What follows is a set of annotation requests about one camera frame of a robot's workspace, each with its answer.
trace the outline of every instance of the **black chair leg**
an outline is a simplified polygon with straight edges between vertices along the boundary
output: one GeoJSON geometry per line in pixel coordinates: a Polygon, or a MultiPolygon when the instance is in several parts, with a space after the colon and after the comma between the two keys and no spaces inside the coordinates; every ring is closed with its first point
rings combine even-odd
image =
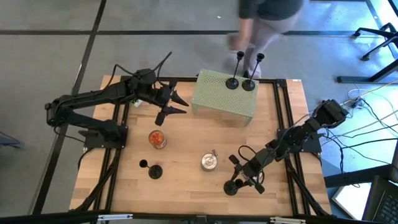
{"type": "Polygon", "coordinates": [[[390,22],[380,28],[380,30],[386,29],[390,29],[391,32],[397,32],[396,28],[390,22]]]}
{"type": "Polygon", "coordinates": [[[378,45],[377,47],[373,48],[371,51],[369,51],[368,53],[366,53],[365,55],[363,55],[362,58],[361,58],[361,60],[362,60],[362,61],[368,61],[368,60],[369,60],[369,55],[370,55],[372,52],[374,52],[374,51],[376,51],[376,50],[379,50],[380,48],[389,45],[391,42],[397,40],[397,38],[398,38],[398,37],[393,37],[393,38],[391,38],[391,39],[388,39],[388,40],[384,41],[382,44],[378,45]]]}
{"type": "Polygon", "coordinates": [[[387,32],[387,31],[384,31],[384,30],[368,29],[368,28],[363,28],[363,27],[359,28],[359,29],[355,32],[355,34],[353,34],[353,35],[354,35],[355,37],[359,37],[359,36],[361,35],[361,32],[360,32],[361,30],[362,30],[362,31],[366,31],[366,32],[370,32],[370,33],[372,33],[372,34],[381,35],[381,36],[383,36],[383,37],[387,37],[388,39],[393,38],[393,36],[394,36],[394,33],[392,33],[392,32],[387,32]]]}

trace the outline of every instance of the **jar of red food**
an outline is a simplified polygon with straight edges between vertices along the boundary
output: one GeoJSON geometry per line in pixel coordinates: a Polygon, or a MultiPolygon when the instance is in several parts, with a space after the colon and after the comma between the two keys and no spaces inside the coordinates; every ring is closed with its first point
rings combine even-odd
{"type": "Polygon", "coordinates": [[[162,131],[155,130],[149,134],[149,142],[156,149],[163,149],[166,146],[166,137],[164,136],[162,131]]]}

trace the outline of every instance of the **concrete floor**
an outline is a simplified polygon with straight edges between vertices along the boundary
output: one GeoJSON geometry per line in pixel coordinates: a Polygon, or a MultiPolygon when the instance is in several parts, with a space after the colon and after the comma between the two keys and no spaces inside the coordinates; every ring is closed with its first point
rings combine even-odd
{"type": "MultiPolygon", "coordinates": [[[[86,29],[91,30],[100,0],[3,0],[0,2],[0,29],[86,29]]],[[[388,3],[373,0],[381,21],[396,23],[388,3]]],[[[377,25],[364,2],[311,1],[293,30],[356,30],[377,25]]],[[[237,28],[236,3],[228,0],[113,0],[108,1],[100,30],[233,30],[237,28]]],[[[43,172],[55,134],[45,123],[44,104],[70,93],[86,47],[88,36],[0,35],[0,130],[24,143],[23,149],[0,149],[0,217],[28,213],[38,180],[43,172]]],[[[266,49],[261,63],[264,78],[303,80],[308,108],[324,99],[342,102],[353,84],[339,84],[340,75],[373,75],[393,61],[388,48],[359,58],[383,39],[363,35],[281,36],[266,49]]],[[[97,36],[80,91],[95,90],[104,74],[115,63],[131,70],[153,67],[167,53],[172,56],[162,69],[163,76],[193,77],[201,68],[232,73],[234,55],[229,54],[223,35],[124,35],[97,36]]],[[[378,85],[358,85],[377,88],[378,85]]],[[[391,101],[396,86],[378,92],[391,101]]],[[[366,97],[377,115],[391,113],[391,107],[379,96],[366,97]]],[[[392,102],[398,108],[398,102],[392,102]]],[[[93,108],[82,113],[91,115],[93,108]]],[[[341,134],[373,122],[365,110],[355,110],[354,118],[336,128],[341,134]]],[[[397,120],[386,120],[395,124],[397,120]]],[[[379,124],[368,128],[381,127],[379,124]]],[[[68,134],[79,137],[77,128],[68,134]]],[[[388,131],[370,136],[341,140],[357,144],[370,139],[391,138],[388,131]]],[[[390,162],[395,142],[358,147],[364,155],[390,162]]],[[[67,211],[77,173],[81,143],[66,139],[44,212],[67,211]]],[[[323,147],[324,160],[339,166],[340,152],[331,142],[323,147]]],[[[345,150],[345,171],[381,165],[345,150]]]]}

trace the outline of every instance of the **wooden tabletop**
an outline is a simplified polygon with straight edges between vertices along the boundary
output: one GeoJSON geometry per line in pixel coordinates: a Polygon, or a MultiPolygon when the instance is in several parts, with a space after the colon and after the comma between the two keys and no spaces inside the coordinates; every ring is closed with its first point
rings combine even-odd
{"type": "MultiPolygon", "coordinates": [[[[103,78],[102,87],[109,81],[103,78]]],[[[120,81],[115,77],[113,82],[120,81]]],[[[294,120],[308,113],[303,86],[300,80],[287,80],[294,120]]],[[[178,94],[190,104],[195,82],[178,82],[178,94]]],[[[251,123],[244,127],[241,116],[206,108],[193,114],[191,108],[170,103],[187,110],[187,114],[167,116],[162,126],[155,125],[159,108],[147,103],[130,107],[127,125],[129,133],[121,154],[112,201],[112,212],[176,213],[208,215],[280,215],[292,214],[285,164],[272,162],[264,169],[265,192],[259,194],[254,187],[244,187],[235,196],[223,192],[223,184],[233,174],[234,165],[228,157],[238,156],[238,147],[246,144],[255,151],[274,139],[278,128],[274,92],[271,84],[260,84],[256,112],[251,123]],[[151,131],[161,130],[167,145],[154,149],[148,141],[151,131]],[[200,167],[201,157],[215,149],[218,165],[213,172],[200,167]],[[139,167],[146,159],[150,166],[163,168],[160,179],[152,180],[148,169],[139,167]]],[[[94,118],[111,119],[113,105],[96,106],[94,118]]],[[[242,149],[243,156],[253,153],[242,149]]],[[[305,183],[314,198],[327,212],[331,212],[319,160],[311,154],[301,153],[305,183]]],[[[98,182],[104,149],[94,149],[81,162],[70,208],[79,206],[98,182]]],[[[107,187],[102,195],[104,208],[107,187]]],[[[296,186],[299,211],[303,212],[300,191],[296,186]]]]}

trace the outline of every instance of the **table leg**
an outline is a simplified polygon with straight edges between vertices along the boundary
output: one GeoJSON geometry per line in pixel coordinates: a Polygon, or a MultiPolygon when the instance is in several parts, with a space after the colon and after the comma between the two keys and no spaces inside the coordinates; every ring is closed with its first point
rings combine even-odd
{"type": "Polygon", "coordinates": [[[245,117],[244,125],[247,126],[250,123],[251,119],[252,119],[251,117],[245,117]]]}
{"type": "Polygon", "coordinates": [[[196,114],[198,112],[198,105],[191,103],[191,106],[193,114],[196,114]]]}

